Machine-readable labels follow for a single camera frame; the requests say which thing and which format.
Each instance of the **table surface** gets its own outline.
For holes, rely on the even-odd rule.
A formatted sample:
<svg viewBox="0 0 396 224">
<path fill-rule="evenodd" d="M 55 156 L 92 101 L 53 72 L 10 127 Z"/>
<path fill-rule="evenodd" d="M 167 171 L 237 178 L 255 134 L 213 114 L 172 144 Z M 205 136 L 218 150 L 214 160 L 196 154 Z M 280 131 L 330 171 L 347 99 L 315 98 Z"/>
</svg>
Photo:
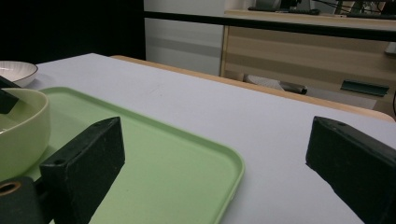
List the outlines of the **table surface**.
<svg viewBox="0 0 396 224">
<path fill-rule="evenodd" d="M 130 62 L 130 63 L 139 63 L 139 64 L 143 64 L 146 66 L 156 67 L 156 68 L 160 68 L 162 70 L 177 72 L 177 73 L 181 73 L 181 74 L 189 75 L 189 76 L 193 76 L 193 77 L 200 77 L 200 78 L 232 85 L 235 87 L 241 87 L 241 88 L 245 88 L 245 89 L 249 89 L 249 90 L 253 90 L 253 91 L 259 91 L 259 92 L 272 94 L 272 95 L 280 96 L 280 97 L 284 97 L 284 98 L 289 98 L 289 99 L 293 99 L 293 100 L 297 100 L 297 101 L 301 101 L 301 102 L 305 102 L 305 103 L 309 103 L 309 104 L 313 104 L 313 105 L 323 105 L 323 106 L 333 108 L 333 109 L 339 109 L 339 110 L 343 110 L 343 111 L 347 111 L 347 112 L 352 112 L 355 114 L 365 115 L 365 116 L 369 116 L 369 117 L 373 117 L 373 118 L 377 118 L 377 119 L 383 119 L 383 120 L 388 120 L 388 121 L 394 122 L 394 119 L 391 116 L 384 114 L 382 112 L 371 110 L 371 109 L 365 109 L 365 108 L 361 108 L 361 107 L 357 107 L 357 106 L 353 106 L 353 105 L 340 104 L 337 102 L 323 100 L 323 99 L 305 96 L 305 95 L 301 95 L 301 94 L 296 94 L 296 93 L 288 92 L 288 91 L 275 90 L 273 88 L 268 88 L 268 87 L 264 87 L 264 86 L 260 86 L 260 85 L 237 81 L 237 80 L 233 80 L 233 79 L 229 79 L 229 78 L 225 78 L 225 77 L 216 77 L 216 76 L 199 73 L 199 72 L 194 72 L 194 71 L 186 70 L 186 69 L 182 69 L 182 68 L 177 68 L 177 67 L 173 67 L 173 66 L 169 66 L 169 65 L 165 65 L 165 64 L 142 61 L 142 60 L 138 60 L 138 59 L 134 59 L 134 58 L 130 58 L 130 57 L 125 57 L 122 55 L 115 55 L 115 56 L 112 56 L 112 58 L 120 59 L 120 60 Z"/>
<path fill-rule="evenodd" d="M 27 88 L 69 87 L 237 150 L 246 172 L 223 223 L 361 223 L 305 165 L 314 116 L 396 148 L 394 122 L 139 63 L 88 54 L 38 68 Z"/>
</svg>

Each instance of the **cable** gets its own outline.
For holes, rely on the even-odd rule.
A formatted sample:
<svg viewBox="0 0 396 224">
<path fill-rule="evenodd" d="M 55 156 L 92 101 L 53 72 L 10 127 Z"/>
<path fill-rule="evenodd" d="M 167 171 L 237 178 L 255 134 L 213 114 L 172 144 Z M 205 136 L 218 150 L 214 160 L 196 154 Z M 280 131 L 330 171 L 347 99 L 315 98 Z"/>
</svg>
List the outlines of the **cable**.
<svg viewBox="0 0 396 224">
<path fill-rule="evenodd" d="M 396 100 L 396 91 L 395 91 L 395 93 L 393 94 L 393 104 L 392 104 L 392 107 L 393 107 L 393 114 L 396 116 L 395 100 Z"/>
<path fill-rule="evenodd" d="M 338 7 L 335 3 L 330 3 L 330 2 L 326 2 L 326 1 L 321 1 L 321 0 L 313 0 L 313 1 L 315 1 L 315 2 L 320 2 L 320 3 L 323 3 L 323 4 L 325 4 L 325 5 L 327 5 L 327 6 L 330 6 L 330 7 Z M 358 8 L 358 7 L 348 7 L 348 6 L 341 6 L 341 10 L 343 10 L 343 11 L 345 11 L 345 12 L 349 12 L 348 10 L 345 10 L 345 9 L 343 9 L 343 7 L 347 7 L 347 8 L 351 8 L 351 9 L 357 9 L 357 10 L 361 10 L 361 8 Z M 368 10 L 364 10 L 364 11 L 369 11 L 369 12 L 381 12 L 381 10 L 378 10 L 378 11 L 375 11 L 375 10 L 370 10 L 370 9 L 368 9 Z"/>
<path fill-rule="evenodd" d="M 379 8 L 379 2 L 376 3 L 376 9 L 378 9 L 379 13 L 382 14 L 382 10 L 381 10 L 381 8 Z"/>
</svg>

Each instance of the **floor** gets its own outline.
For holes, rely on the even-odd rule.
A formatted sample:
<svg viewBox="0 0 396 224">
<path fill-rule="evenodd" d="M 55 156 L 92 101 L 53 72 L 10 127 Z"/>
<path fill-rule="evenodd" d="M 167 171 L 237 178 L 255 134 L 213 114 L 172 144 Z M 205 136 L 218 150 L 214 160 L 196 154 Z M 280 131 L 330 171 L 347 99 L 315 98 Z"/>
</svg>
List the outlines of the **floor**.
<svg viewBox="0 0 396 224">
<path fill-rule="evenodd" d="M 289 85 L 285 85 L 284 83 L 280 84 L 277 80 L 272 80 L 264 77 L 254 77 L 251 75 L 248 75 L 245 77 L 245 81 L 249 83 L 254 83 L 257 85 L 262 85 L 278 90 L 284 90 L 284 91 L 298 91 L 300 92 L 302 90 L 301 88 L 293 88 Z M 320 90 L 320 89 L 315 89 L 312 87 L 307 87 L 307 96 L 312 96 L 316 97 L 319 99 L 325 99 L 325 100 L 330 100 L 346 105 L 354 105 L 354 106 L 359 106 L 367 109 L 373 109 L 376 103 L 376 100 L 371 100 L 371 99 L 366 99 L 363 97 L 359 96 L 352 96 L 348 94 L 343 94 L 340 92 L 334 92 L 334 91 L 325 91 L 325 90 Z"/>
</svg>

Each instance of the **light green tray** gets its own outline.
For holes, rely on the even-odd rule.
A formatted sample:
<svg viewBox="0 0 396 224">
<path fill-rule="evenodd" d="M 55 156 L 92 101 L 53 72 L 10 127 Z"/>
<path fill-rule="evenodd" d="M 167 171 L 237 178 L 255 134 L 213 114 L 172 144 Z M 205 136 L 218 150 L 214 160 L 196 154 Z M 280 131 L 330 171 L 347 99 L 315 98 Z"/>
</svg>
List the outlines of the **light green tray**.
<svg viewBox="0 0 396 224">
<path fill-rule="evenodd" d="M 43 92 L 52 131 L 40 161 L 92 123 L 121 117 L 125 165 L 91 223 L 220 221 L 245 170 L 235 151 L 77 91 Z M 27 175 L 38 178 L 36 167 Z"/>
</svg>

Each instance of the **black curtain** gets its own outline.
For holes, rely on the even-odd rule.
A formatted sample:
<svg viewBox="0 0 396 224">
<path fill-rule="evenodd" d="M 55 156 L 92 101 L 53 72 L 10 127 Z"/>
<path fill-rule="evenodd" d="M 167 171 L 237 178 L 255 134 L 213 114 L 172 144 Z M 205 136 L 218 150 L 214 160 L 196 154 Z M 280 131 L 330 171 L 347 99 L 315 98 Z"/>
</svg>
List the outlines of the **black curtain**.
<svg viewBox="0 0 396 224">
<path fill-rule="evenodd" d="M 44 63 L 86 53 L 146 59 L 143 1 L 1 1 L 0 60 Z"/>
</svg>

